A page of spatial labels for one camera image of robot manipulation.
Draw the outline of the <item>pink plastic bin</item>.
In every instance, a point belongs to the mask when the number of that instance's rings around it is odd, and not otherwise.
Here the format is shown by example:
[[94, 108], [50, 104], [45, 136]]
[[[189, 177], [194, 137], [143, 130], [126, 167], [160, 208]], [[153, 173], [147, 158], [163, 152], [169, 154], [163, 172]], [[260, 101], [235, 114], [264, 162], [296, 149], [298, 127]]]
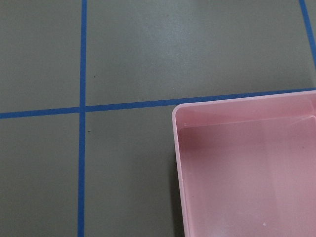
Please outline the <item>pink plastic bin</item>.
[[181, 104], [172, 122], [185, 236], [315, 236], [314, 91]]

